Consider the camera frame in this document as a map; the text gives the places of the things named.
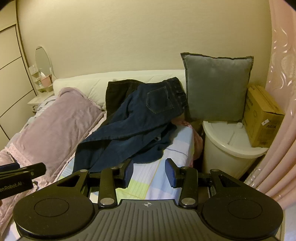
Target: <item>wall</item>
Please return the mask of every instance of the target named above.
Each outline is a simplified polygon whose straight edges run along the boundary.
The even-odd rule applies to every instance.
[[[268,0],[18,0],[29,65],[46,50],[57,78],[108,71],[183,69],[180,52],[254,55],[265,86],[271,48]]]

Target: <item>pink box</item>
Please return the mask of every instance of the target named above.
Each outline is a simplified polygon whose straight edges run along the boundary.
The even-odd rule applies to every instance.
[[[46,76],[45,78],[41,79],[41,83],[43,85],[43,87],[48,87],[52,84],[52,81],[50,79],[50,76]]]

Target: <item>cardboard box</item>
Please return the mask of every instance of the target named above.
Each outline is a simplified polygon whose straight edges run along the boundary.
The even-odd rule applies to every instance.
[[[270,147],[285,114],[261,86],[248,88],[243,123],[252,147]]]

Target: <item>gray cushion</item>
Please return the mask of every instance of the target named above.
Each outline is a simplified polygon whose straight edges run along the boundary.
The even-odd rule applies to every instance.
[[[181,53],[185,66],[189,120],[242,119],[254,57],[213,58]]]

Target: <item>pink blanket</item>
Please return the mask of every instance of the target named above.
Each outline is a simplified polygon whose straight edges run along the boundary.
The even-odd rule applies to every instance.
[[[10,152],[23,167],[38,162],[46,165],[46,174],[37,178],[38,187],[52,183],[66,161],[103,117],[104,112],[75,88],[64,88],[58,98],[32,124],[26,127],[9,148],[0,152],[0,165],[10,163]],[[3,234],[15,203],[30,190],[3,200],[0,207],[0,235]]]

